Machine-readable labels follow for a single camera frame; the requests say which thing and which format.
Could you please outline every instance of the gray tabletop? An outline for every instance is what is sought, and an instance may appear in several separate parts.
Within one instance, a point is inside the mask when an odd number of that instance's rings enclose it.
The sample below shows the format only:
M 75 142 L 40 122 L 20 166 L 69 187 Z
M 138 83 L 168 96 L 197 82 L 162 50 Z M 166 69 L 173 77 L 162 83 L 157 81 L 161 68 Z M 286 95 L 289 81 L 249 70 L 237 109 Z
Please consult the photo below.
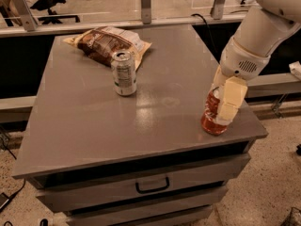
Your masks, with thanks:
M 266 135 L 244 104 L 215 137 L 200 126 L 217 62 L 191 25 L 136 29 L 152 43 L 137 93 L 113 91 L 111 70 L 55 38 L 13 170 L 15 178 L 212 147 Z

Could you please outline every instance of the cabinet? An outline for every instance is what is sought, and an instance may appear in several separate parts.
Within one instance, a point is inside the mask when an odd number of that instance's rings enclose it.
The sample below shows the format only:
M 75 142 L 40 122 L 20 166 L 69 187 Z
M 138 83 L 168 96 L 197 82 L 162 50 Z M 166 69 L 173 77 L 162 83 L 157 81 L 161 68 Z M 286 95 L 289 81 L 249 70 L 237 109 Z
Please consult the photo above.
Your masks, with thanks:
M 217 62 L 190 25 L 135 29 L 152 43 L 137 93 L 58 36 L 13 170 L 67 223 L 175 225 L 206 218 L 266 131 L 247 104 L 222 136 L 200 117 Z

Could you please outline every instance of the can lid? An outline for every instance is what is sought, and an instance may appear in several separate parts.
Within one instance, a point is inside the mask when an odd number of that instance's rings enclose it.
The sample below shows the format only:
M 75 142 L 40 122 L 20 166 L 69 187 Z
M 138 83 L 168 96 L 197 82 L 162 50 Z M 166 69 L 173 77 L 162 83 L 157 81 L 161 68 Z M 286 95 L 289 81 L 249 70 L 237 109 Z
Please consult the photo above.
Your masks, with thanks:
M 131 53 L 126 50 L 119 50 L 113 54 L 112 58 L 116 61 L 127 61 L 131 58 Z

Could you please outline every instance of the drawer handle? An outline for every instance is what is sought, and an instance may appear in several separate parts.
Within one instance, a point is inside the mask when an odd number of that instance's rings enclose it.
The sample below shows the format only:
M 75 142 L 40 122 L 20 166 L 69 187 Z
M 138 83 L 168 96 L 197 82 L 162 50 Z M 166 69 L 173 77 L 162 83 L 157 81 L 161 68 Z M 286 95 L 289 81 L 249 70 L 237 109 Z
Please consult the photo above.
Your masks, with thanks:
M 135 183 L 135 189 L 140 194 L 146 194 L 146 193 L 163 191 L 163 190 L 168 189 L 169 186 L 170 186 L 170 184 L 169 184 L 169 178 L 168 177 L 166 177 L 166 185 L 165 186 L 161 186 L 161 187 L 154 188 L 154 189 L 141 190 L 140 187 L 139 187 L 139 183 Z

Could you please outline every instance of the red can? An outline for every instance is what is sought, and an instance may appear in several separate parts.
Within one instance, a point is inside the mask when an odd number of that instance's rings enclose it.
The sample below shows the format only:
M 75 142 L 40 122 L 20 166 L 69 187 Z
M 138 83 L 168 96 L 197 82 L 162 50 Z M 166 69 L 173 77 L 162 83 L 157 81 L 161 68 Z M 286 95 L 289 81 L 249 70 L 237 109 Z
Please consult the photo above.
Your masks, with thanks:
M 205 110 L 201 117 L 200 123 L 203 129 L 212 135 L 221 135 L 227 130 L 227 125 L 215 123 L 217 108 L 220 100 L 217 98 L 218 89 L 213 89 L 209 92 L 205 104 Z

